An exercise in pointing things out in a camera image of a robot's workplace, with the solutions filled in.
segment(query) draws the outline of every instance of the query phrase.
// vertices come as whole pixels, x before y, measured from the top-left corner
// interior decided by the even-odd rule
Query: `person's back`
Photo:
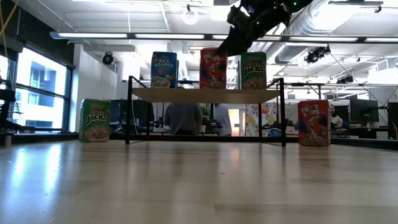
[[[165,124],[175,135],[198,135],[202,114],[198,104],[170,104],[165,112]]]
[[[219,136],[230,136],[232,133],[228,109],[224,104],[215,104],[214,119],[222,126],[215,128]]]

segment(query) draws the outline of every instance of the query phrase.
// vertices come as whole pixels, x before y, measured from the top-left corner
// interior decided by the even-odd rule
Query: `red cereal box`
[[[226,67],[228,57],[226,54],[217,55],[217,48],[200,50],[200,88],[224,89],[226,88]]]
[[[329,146],[330,119],[327,100],[298,103],[298,143],[302,146]]]

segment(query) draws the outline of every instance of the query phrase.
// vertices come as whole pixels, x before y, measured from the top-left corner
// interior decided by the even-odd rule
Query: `green cereal box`
[[[111,102],[109,100],[84,99],[80,104],[81,142],[109,141],[109,116]]]
[[[264,52],[247,52],[241,55],[241,89],[265,90],[267,88],[267,55]]]

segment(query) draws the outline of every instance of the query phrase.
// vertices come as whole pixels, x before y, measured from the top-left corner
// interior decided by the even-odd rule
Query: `yellow cable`
[[[396,129],[396,140],[398,140],[397,126],[396,126],[396,124],[394,124],[394,122],[392,123],[392,125],[394,125],[394,128]]]
[[[8,18],[7,18],[7,20],[6,20],[6,23],[5,23],[4,26],[1,28],[0,35],[2,35],[2,33],[6,30],[6,27],[8,26],[8,23],[10,22],[12,15],[14,15],[15,10],[17,9],[18,3],[19,3],[19,0],[17,0],[17,1],[15,2],[15,6],[14,6],[14,8],[12,8],[12,11],[11,11],[10,15],[8,16]]]
[[[1,21],[1,28],[3,28],[4,27],[4,21],[2,20],[1,2],[0,2],[0,21]],[[4,32],[2,33],[2,39],[3,39],[3,42],[4,42],[4,53],[6,54],[6,58],[8,59],[6,34]]]

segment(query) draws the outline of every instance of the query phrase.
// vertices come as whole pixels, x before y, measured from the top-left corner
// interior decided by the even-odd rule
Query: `wooden shelf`
[[[153,103],[247,103],[259,104],[279,96],[276,90],[198,90],[133,88],[132,94]]]

